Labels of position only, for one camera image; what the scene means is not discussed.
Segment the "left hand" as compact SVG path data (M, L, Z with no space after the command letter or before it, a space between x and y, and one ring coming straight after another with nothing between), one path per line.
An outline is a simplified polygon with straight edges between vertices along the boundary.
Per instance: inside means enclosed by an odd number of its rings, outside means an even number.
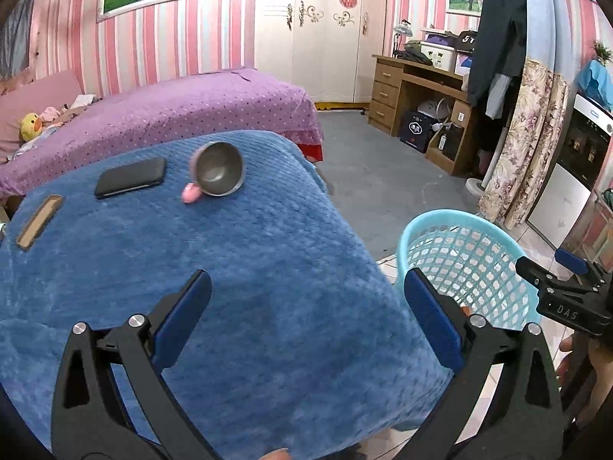
M259 460L292 460L292 456L286 447L283 447L263 455Z

